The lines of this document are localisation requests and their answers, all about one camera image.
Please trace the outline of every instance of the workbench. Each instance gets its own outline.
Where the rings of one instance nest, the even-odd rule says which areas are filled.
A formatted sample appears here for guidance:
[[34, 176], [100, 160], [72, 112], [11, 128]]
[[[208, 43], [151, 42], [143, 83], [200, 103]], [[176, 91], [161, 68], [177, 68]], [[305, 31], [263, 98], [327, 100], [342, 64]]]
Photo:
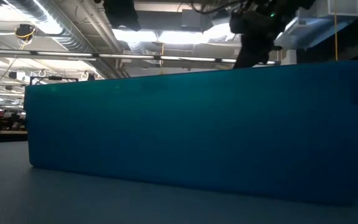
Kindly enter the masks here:
[[0, 223], [345, 224], [358, 223], [358, 204], [287, 202], [37, 169], [29, 164], [27, 142], [9, 142], [0, 143]]

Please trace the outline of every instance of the blue plastic bin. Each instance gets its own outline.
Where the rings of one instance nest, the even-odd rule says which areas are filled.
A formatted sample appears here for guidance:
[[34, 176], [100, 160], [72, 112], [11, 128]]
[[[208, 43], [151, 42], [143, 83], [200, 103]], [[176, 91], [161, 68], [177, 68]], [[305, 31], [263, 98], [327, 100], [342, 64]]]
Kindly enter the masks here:
[[358, 198], [358, 61], [28, 86], [25, 109], [35, 167]]

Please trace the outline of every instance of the yellow cable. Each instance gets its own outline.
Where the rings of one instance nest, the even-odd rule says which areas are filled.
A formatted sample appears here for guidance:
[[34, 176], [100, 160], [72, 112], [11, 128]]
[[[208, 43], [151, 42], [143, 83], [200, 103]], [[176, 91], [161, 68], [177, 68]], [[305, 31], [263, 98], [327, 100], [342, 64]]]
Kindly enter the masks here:
[[[161, 56], [163, 56], [163, 55], [164, 55], [164, 43], [162, 43], [162, 49], [161, 49]], [[163, 68], [162, 66], [163, 66], [163, 60], [160, 60], [160, 68], [161, 68], [160, 75], [164, 74], [164, 72], [162, 70], [162, 68]]]
[[24, 36], [19, 36], [19, 35], [17, 35], [17, 34], [16, 34], [16, 31], [17, 31], [17, 29], [15, 29], [15, 35], [16, 35], [16, 37], [18, 37], [18, 38], [26, 38], [26, 37], [30, 37], [31, 35], [33, 35], [34, 32], [35, 32], [35, 29], [34, 29], [31, 33], [29, 33], [29, 34], [27, 34], [27, 35], [24, 35]]
[[336, 18], [336, 0], [334, 0], [334, 27], [335, 27], [335, 60], [339, 60], [338, 56], [338, 27], [337, 27], [337, 18]]
[[[29, 40], [29, 36], [25, 39], [24, 44], [23, 44], [23, 45], [21, 45], [21, 47], [19, 48], [19, 50], [23, 50], [23, 49], [24, 49], [24, 47], [25, 47], [26, 45], [28, 45], [28, 40]], [[3, 75], [1, 75], [0, 80], [1, 80], [1, 79], [3, 79], [3, 78], [5, 77], [5, 75], [8, 73], [9, 69], [11, 69], [11, 68], [12, 68], [13, 63], [15, 63], [15, 61], [16, 61], [16, 60], [17, 60], [17, 55], [16, 55], [16, 57], [12, 60], [11, 64], [8, 66], [8, 68], [6, 69], [6, 71], [4, 72], [4, 74], [3, 74]]]

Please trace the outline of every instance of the cable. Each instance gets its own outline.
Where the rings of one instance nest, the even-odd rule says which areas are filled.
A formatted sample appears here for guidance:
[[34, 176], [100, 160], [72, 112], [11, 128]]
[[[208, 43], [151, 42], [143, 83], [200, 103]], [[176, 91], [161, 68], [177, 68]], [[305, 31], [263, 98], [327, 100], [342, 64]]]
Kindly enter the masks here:
[[189, 6], [194, 11], [196, 11], [196, 12], [198, 12], [200, 14], [203, 14], [203, 15], [207, 15], [207, 14], [211, 14], [211, 13], [214, 13], [214, 12], [218, 12], [219, 10], [224, 9], [224, 8], [226, 8], [228, 6], [231, 6], [231, 5], [234, 5], [234, 4], [239, 4], [239, 3], [240, 3], [239, 1], [229, 2], [229, 3], [226, 3], [226, 4], [222, 5], [222, 6], [217, 7], [215, 9], [209, 10], [209, 11], [203, 11], [203, 10], [199, 10], [199, 9], [195, 8], [194, 1], [191, 1]]
[[[29, 35], [26, 37], [26, 40], [25, 40], [26, 43], [27, 43], [29, 37], [30, 37]], [[23, 50], [26, 45], [28, 45], [28, 44], [23, 44], [23, 45], [21, 45], [21, 47], [19, 48], [19, 50]], [[8, 66], [8, 68], [6, 69], [5, 73], [4, 73], [3, 75], [1, 75], [0, 80], [3, 79], [3, 78], [5, 77], [5, 75], [8, 73], [8, 71], [12, 68], [12, 66], [13, 66], [13, 64], [15, 63], [16, 59], [17, 59], [17, 56], [13, 59], [13, 61], [11, 62], [11, 64]]]
[[[96, 10], [97, 10], [97, 12], [104, 12], [104, 9], [96, 9]], [[85, 18], [82, 21], [78, 21], [77, 13], [78, 13], [78, 6], [76, 6], [75, 10], [74, 10], [74, 16], [75, 16], [75, 19], [77, 20], [77, 23], [82, 24], [82, 23], [85, 23], [85, 21], [88, 20], [88, 18]]]
[[[162, 43], [162, 45], [161, 45], [161, 55], [164, 55], [164, 43]], [[163, 60], [161, 60], [160, 61], [160, 68], [161, 68], [160, 75], [164, 74], [163, 65], [164, 65], [164, 62], [163, 62]]]
[[35, 30], [36, 30], [36, 29], [34, 29], [31, 33], [29, 33], [29, 34], [27, 34], [27, 35], [19, 36], [19, 35], [16, 34], [16, 31], [17, 31], [17, 28], [16, 28], [16, 29], [15, 29], [15, 35], [16, 35], [17, 38], [27, 38], [27, 39], [28, 39], [31, 35], [33, 35], [33, 34], [35, 33]]
[[337, 14], [336, 14], [336, 0], [334, 0], [334, 28], [335, 28], [335, 60], [339, 60], [338, 56], [338, 24], [337, 24]]
[[179, 9], [180, 9], [180, 6], [181, 6], [181, 5], [183, 5], [183, 2], [180, 3], [180, 5], [179, 5], [179, 7], [178, 7], [178, 9], [177, 9], [177, 12], [179, 12]]

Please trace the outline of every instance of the overhead light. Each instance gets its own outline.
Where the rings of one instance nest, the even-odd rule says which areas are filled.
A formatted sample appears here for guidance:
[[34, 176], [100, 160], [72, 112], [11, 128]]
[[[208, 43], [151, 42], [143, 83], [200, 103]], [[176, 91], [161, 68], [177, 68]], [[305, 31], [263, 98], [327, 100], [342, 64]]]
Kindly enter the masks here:
[[208, 39], [200, 32], [164, 31], [158, 41], [166, 44], [200, 44]]
[[0, 50], [0, 54], [30, 55], [28, 50]]
[[[285, 26], [284, 32], [287, 31], [293, 24], [295, 24], [296, 22], [298, 22], [298, 19], [299, 19], [298, 17], [293, 18], [292, 21], [289, 22], [289, 23]], [[284, 34], [283, 32], [279, 33], [279, 34], [277, 35], [277, 37], [276, 37], [276, 40], [277, 40], [278, 38], [280, 38], [283, 34]]]
[[235, 63], [236, 59], [222, 59], [222, 62], [224, 62], [224, 63]]
[[92, 57], [92, 54], [87, 53], [65, 53], [65, 52], [38, 52], [39, 55], [48, 56], [70, 56], [70, 57]]
[[220, 39], [226, 37], [226, 40], [233, 39], [235, 34], [233, 34], [230, 30], [229, 23], [222, 23], [216, 26], [213, 26], [209, 30], [204, 32], [204, 36], [206, 39]]
[[116, 55], [116, 54], [99, 54], [102, 58], [123, 58], [123, 59], [154, 59], [153, 55]]
[[161, 56], [162, 60], [192, 60], [195, 62], [214, 62], [215, 58], [195, 58], [195, 57], [176, 57], [176, 56]]
[[0, 96], [21, 96], [21, 97], [24, 97], [24, 93], [0, 93]]
[[23, 108], [23, 106], [21, 105], [16, 105], [16, 106], [11, 106], [11, 105], [5, 105], [5, 106], [1, 106], [3, 108]]
[[155, 42], [157, 41], [157, 36], [154, 31], [150, 30], [119, 30], [113, 29], [114, 35], [117, 40], [122, 40], [125, 42]]

